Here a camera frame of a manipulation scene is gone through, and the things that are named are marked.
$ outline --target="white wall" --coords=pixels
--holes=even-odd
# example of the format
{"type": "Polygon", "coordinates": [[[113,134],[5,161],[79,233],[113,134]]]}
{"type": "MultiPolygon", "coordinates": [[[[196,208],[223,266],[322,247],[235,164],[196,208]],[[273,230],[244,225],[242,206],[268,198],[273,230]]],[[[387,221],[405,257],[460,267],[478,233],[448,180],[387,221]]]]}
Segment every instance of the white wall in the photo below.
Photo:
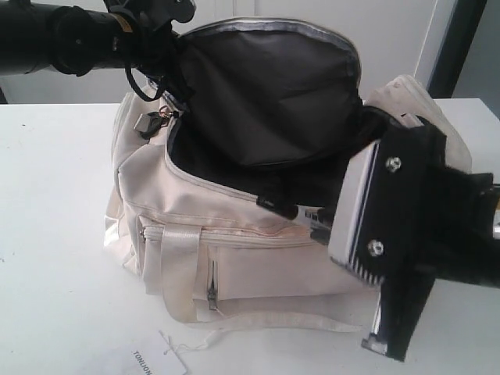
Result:
{"type": "Polygon", "coordinates": [[[469,54],[463,65],[454,98],[481,98],[500,118],[500,1],[484,8],[469,54]]]}
{"type": "MultiPolygon", "coordinates": [[[[100,0],[55,0],[103,10],[100,0]]],[[[361,95],[401,73],[427,83],[455,0],[198,0],[193,23],[231,16],[286,16],[338,30],[354,41],[362,60],[361,95]]],[[[40,72],[2,78],[9,102],[118,102],[129,91],[122,71],[96,71],[83,78],[40,72]]]]}

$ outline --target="bag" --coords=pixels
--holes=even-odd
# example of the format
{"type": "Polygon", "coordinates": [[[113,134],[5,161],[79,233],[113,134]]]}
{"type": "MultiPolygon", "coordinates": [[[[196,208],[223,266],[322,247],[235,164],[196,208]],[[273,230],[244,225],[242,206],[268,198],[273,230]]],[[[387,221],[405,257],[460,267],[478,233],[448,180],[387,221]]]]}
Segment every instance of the bag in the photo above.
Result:
{"type": "Polygon", "coordinates": [[[334,212],[350,158],[401,126],[360,105],[354,47],[286,20],[215,23],[182,43],[192,99],[128,94],[116,116],[106,248],[193,327],[358,330],[334,319],[335,296],[369,289],[308,228],[255,203],[275,194],[334,212]],[[168,123],[141,136],[159,110],[168,123]]]}

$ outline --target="metal bolt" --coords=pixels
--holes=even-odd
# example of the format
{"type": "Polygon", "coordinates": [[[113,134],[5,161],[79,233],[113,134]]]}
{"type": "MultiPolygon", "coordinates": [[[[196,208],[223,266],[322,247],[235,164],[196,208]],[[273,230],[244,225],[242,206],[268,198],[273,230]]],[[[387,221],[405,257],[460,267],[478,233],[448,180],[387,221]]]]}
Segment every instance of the metal bolt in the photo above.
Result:
{"type": "Polygon", "coordinates": [[[368,243],[368,251],[373,257],[381,256],[384,254],[384,244],[380,241],[372,240],[368,243]]]}
{"type": "Polygon", "coordinates": [[[401,168],[401,165],[402,161],[398,157],[389,158],[387,159],[387,162],[385,162],[385,167],[391,173],[396,173],[401,168]]]}

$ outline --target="bag handle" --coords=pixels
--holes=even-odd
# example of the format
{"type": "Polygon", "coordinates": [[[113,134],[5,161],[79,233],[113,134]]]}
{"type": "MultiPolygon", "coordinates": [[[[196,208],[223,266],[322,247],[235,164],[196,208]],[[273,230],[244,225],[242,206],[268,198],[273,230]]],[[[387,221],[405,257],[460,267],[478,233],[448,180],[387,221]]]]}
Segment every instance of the bag handle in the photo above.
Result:
{"type": "Polygon", "coordinates": [[[201,233],[201,227],[180,224],[167,224],[163,230],[162,295],[166,309],[176,321],[209,330],[296,327],[333,332],[357,332],[361,329],[359,326],[341,323],[325,316],[298,312],[249,312],[212,322],[199,321],[192,295],[201,233]]]}

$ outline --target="table surface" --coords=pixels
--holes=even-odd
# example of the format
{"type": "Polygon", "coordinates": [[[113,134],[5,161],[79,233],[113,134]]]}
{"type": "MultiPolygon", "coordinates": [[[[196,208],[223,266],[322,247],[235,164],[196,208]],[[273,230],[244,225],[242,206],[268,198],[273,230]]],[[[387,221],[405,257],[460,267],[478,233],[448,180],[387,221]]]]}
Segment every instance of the table surface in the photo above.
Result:
{"type": "MultiPolygon", "coordinates": [[[[438,103],[469,145],[474,171],[500,177],[498,119],[479,99],[438,103]]],[[[1,374],[74,373],[157,330],[174,344],[206,336],[174,322],[102,251],[117,108],[0,105],[1,374]]],[[[373,299],[366,303],[371,311],[373,299]]],[[[286,329],[229,333],[180,357],[193,374],[493,374],[499,317],[499,290],[438,281],[405,364],[361,349],[364,333],[286,329]]]]}

